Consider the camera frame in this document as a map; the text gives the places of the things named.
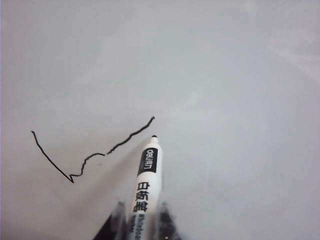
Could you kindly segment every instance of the black marker label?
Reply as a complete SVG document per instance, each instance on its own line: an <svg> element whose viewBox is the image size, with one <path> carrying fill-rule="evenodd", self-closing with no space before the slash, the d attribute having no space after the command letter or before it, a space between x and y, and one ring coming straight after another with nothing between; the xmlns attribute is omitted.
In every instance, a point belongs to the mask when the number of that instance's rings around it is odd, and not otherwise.
<svg viewBox="0 0 320 240"><path fill-rule="evenodd" d="M158 149L154 147L143 151L140 161L138 175L144 172L156 172L157 170Z"/></svg>

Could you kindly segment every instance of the ink scribble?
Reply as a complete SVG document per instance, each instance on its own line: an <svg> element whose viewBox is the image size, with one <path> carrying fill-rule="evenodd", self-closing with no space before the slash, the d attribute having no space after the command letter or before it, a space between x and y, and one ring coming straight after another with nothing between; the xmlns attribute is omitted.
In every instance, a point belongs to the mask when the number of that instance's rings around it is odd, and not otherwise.
<svg viewBox="0 0 320 240"><path fill-rule="evenodd" d="M94 157L94 156L97 156L97 155L100 155L100 156L105 156L105 155L108 155L110 153L112 153L117 147L125 144L126 142L128 142L132 136L134 135L137 135L138 133L142 132L143 130L145 130L147 127L149 127L149 125L151 124L151 122L155 119L154 116L151 117L151 119L148 121L148 123L146 125L144 125L142 128L140 128L139 130L131 133L124 141L118 143L117 145L115 145L113 148L110 149L110 151L108 151L106 154L104 153L100 153L100 152L96 152L96 153L93 153L91 154L90 156L86 157L84 159L84 162L82 164L82 167L81 167L81 173L79 174L69 174L69 176L67 174L64 173L64 171L62 171L51 159L50 157L45 153L44 149L41 147L41 145L39 144L38 142L38 139L37 139L37 136L36 136L36 133L35 131L31 131L31 133L33 134L33 137L34 137L34 140L35 140L35 143L36 145L39 147L39 149L41 150L42 154L46 157L46 159L48 159L48 161L63 175L65 176L70 182L72 182L73 184L75 183L73 177L79 177L81 176L83 173L84 173L84 168L85 168L85 165L87 163L87 161Z"/></svg>

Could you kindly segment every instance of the whiteboard marker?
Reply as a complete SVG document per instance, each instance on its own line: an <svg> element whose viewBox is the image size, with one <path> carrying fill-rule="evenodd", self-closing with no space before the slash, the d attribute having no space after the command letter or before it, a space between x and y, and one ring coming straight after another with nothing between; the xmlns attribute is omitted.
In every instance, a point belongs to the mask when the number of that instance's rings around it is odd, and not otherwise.
<svg viewBox="0 0 320 240"><path fill-rule="evenodd" d="M144 147L127 226L127 240L151 240L162 188L162 149L153 135Z"/></svg>

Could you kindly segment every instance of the whiteboard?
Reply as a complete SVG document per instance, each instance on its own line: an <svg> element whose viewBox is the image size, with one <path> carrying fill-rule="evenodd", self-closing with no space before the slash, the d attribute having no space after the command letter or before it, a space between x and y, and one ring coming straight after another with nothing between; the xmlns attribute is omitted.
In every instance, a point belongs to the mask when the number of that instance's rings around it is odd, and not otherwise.
<svg viewBox="0 0 320 240"><path fill-rule="evenodd" d="M1 3L1 239L92 239L153 134L184 240L320 238L318 1ZM31 132L78 174L152 116L74 183Z"/></svg>

